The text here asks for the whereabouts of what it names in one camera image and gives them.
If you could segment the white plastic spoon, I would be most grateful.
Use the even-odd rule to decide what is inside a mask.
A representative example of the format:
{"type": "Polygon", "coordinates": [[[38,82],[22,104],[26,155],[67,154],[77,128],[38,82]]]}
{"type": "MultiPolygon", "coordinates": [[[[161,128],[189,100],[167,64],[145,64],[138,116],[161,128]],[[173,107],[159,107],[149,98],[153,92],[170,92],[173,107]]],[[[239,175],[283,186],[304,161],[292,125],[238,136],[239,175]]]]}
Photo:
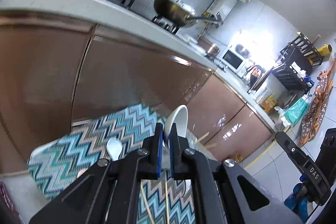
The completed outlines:
{"type": "Polygon", "coordinates": [[[183,153],[189,148],[186,139],[188,110],[186,105],[178,106],[167,118],[163,130],[165,146],[169,151],[170,173],[174,180],[182,179],[187,165],[183,161],[183,153]]]}

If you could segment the light blue plastic spoon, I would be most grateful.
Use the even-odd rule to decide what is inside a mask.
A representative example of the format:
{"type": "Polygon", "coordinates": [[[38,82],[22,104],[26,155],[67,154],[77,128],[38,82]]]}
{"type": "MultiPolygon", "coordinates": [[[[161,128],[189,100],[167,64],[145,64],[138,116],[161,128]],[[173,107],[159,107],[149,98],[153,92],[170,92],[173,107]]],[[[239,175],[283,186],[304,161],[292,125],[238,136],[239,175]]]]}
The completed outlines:
{"type": "Polygon", "coordinates": [[[110,138],[106,144],[106,151],[112,161],[117,161],[122,152],[122,143],[117,138],[110,138]]]}

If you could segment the orange patterned hanging cloth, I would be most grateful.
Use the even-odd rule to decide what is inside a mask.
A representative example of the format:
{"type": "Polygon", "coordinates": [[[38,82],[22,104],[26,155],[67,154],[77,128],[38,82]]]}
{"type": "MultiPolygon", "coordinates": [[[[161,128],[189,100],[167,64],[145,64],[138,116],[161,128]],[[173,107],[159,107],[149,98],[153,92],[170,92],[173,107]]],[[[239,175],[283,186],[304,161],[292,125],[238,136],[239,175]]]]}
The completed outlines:
{"type": "Polygon", "coordinates": [[[329,96],[333,88],[335,61],[328,70],[321,71],[317,77],[318,83],[313,93],[313,99],[301,120],[299,127],[298,146],[303,147],[313,140],[325,116],[329,96]]]}

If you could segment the teal hanging bag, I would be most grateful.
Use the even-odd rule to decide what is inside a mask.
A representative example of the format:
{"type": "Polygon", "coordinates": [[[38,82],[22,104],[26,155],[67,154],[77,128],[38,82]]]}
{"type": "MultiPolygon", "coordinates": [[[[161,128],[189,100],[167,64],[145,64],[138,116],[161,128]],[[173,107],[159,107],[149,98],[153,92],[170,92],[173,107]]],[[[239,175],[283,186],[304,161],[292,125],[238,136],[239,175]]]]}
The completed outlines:
{"type": "Polygon", "coordinates": [[[311,97],[304,94],[297,102],[286,110],[284,117],[291,125],[295,126],[308,110],[310,102],[311,97]]]}

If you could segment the yellow oil bottle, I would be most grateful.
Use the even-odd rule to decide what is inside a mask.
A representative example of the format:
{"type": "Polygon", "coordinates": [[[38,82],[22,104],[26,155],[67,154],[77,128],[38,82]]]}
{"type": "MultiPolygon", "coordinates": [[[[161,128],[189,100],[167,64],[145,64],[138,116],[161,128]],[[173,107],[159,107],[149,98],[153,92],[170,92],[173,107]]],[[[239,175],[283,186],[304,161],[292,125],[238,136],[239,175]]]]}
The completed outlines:
{"type": "Polygon", "coordinates": [[[277,100],[272,96],[268,96],[265,101],[262,103],[262,108],[266,113],[270,113],[272,109],[276,106],[277,100]]]}

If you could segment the white microwave oven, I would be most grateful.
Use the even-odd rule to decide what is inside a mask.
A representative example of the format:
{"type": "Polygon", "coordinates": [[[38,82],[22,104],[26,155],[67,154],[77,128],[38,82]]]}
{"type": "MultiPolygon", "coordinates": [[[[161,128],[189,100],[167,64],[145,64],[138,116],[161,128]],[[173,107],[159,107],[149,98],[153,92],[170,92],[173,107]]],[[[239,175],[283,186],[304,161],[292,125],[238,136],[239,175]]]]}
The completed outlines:
{"type": "Polygon", "coordinates": [[[224,51],[221,61],[229,67],[236,75],[242,70],[250,57],[250,52],[241,44],[229,47],[224,51]]]}

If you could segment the copper rice cooker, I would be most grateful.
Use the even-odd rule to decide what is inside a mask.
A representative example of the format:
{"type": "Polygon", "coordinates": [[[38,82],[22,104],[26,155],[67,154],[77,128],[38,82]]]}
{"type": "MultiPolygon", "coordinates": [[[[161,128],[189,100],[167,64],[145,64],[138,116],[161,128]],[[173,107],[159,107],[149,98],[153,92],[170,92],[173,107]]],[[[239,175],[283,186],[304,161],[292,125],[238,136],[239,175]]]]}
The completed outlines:
{"type": "Polygon", "coordinates": [[[207,38],[201,37],[198,40],[198,46],[202,47],[209,55],[217,56],[221,49],[207,38]]]}

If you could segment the zigzag patterned table cloth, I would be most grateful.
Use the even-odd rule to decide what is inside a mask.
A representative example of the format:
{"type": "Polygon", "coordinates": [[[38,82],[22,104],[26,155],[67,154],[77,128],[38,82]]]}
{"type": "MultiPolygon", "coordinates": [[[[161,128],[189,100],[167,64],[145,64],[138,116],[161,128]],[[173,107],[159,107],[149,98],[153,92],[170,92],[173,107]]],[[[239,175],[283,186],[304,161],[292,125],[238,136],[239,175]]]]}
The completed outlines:
{"type": "MultiPolygon", "coordinates": [[[[143,140],[154,134],[156,123],[166,118],[144,104],[89,120],[70,133],[33,150],[27,166],[43,196],[52,200],[72,184],[80,172],[102,158],[110,159],[106,144],[110,138],[122,143],[119,159],[141,148],[143,140]]],[[[154,223],[166,223],[165,180],[169,197],[170,223],[195,223],[190,183],[175,181],[164,171],[158,180],[143,180],[142,185],[154,223]]],[[[139,194],[137,223],[150,223],[139,194]]]]}

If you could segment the black dish rack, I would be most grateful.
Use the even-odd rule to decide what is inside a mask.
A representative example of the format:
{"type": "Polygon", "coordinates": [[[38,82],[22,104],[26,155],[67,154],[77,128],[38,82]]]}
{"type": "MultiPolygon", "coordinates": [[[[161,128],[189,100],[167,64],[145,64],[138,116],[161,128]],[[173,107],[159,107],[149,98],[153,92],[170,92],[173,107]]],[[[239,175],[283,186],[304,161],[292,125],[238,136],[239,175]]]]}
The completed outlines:
{"type": "Polygon", "coordinates": [[[280,63],[271,73],[288,91],[308,92],[314,85],[310,74],[319,67],[324,57],[301,32],[280,51],[280,63]]]}

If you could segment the brass frying pan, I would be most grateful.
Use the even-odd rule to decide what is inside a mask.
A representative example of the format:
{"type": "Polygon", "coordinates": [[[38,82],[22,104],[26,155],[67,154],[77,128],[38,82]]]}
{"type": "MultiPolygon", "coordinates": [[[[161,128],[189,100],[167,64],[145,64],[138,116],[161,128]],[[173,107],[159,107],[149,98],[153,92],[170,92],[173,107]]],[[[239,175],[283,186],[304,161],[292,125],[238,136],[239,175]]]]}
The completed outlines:
{"type": "Polygon", "coordinates": [[[182,1],[154,0],[154,9],[159,18],[165,18],[177,27],[191,27],[199,20],[222,25],[215,17],[196,16],[195,10],[182,1]]]}

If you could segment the yellow roll on rack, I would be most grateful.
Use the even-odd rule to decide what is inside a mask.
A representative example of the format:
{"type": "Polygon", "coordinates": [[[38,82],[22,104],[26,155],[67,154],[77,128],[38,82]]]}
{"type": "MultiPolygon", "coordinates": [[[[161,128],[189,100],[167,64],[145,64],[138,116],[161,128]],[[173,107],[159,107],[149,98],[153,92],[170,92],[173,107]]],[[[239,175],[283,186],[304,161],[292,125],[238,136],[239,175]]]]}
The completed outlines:
{"type": "Polygon", "coordinates": [[[322,47],[320,47],[317,51],[321,56],[327,56],[332,53],[333,48],[331,44],[325,44],[322,47]]]}

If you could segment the gas stove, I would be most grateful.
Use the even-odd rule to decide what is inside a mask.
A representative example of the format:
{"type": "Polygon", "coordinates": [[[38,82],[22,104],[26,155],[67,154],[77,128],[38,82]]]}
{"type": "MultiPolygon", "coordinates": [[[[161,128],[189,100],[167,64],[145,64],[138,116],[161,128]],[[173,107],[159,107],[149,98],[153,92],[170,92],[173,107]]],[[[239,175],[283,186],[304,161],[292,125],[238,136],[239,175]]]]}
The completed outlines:
{"type": "Polygon", "coordinates": [[[107,0],[116,5],[119,5],[139,16],[146,18],[152,23],[165,29],[166,31],[176,35],[179,27],[168,19],[161,17],[154,9],[154,0],[107,0]]]}

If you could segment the white water heater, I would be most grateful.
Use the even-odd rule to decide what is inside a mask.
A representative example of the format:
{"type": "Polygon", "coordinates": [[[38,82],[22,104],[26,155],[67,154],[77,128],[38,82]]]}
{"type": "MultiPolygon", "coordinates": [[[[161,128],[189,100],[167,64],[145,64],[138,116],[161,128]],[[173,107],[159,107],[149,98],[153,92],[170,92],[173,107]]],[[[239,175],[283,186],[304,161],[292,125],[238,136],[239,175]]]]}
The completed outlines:
{"type": "Polygon", "coordinates": [[[214,0],[206,12],[222,21],[236,5],[237,0],[214,0]]]}

